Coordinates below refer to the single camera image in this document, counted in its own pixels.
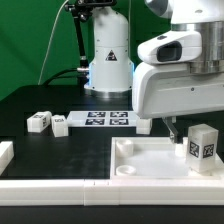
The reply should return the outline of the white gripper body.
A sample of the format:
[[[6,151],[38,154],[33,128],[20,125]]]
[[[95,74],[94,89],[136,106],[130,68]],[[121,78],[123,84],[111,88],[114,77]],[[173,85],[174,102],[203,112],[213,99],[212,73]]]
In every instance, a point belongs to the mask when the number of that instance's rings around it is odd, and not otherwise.
[[[169,31],[141,43],[141,63],[133,76],[134,112],[147,119],[224,110],[224,73],[190,71],[190,61],[201,53],[196,31]]]

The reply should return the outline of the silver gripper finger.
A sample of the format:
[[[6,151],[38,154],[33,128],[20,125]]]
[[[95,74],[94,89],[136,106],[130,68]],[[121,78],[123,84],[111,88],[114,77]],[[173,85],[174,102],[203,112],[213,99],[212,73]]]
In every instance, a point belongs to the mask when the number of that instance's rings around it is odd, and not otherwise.
[[[171,142],[174,144],[182,144],[183,137],[180,135],[180,133],[178,132],[178,130],[175,127],[176,118],[175,117],[164,117],[163,122],[170,132]]]

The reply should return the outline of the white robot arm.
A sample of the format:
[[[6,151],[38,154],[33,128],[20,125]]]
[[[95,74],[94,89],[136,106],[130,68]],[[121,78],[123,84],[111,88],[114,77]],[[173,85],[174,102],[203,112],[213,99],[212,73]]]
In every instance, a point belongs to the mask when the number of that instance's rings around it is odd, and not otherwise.
[[[94,11],[95,57],[88,92],[109,98],[132,89],[143,119],[161,118],[178,140],[171,118],[224,110],[224,0],[145,0],[171,30],[138,46],[134,66],[128,30],[103,5]]]

